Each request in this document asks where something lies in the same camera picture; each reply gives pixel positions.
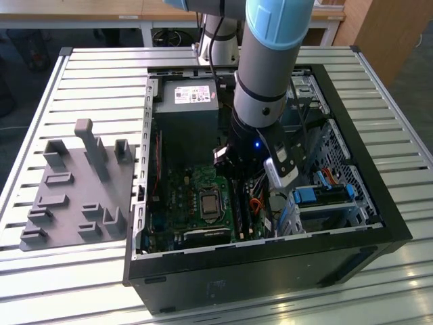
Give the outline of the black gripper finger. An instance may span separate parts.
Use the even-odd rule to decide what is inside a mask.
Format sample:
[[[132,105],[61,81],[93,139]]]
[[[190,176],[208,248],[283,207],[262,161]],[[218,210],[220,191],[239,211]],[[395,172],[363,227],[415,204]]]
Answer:
[[[228,180],[236,178],[236,164],[233,148],[230,145],[219,146],[212,151],[213,166],[216,176]]]

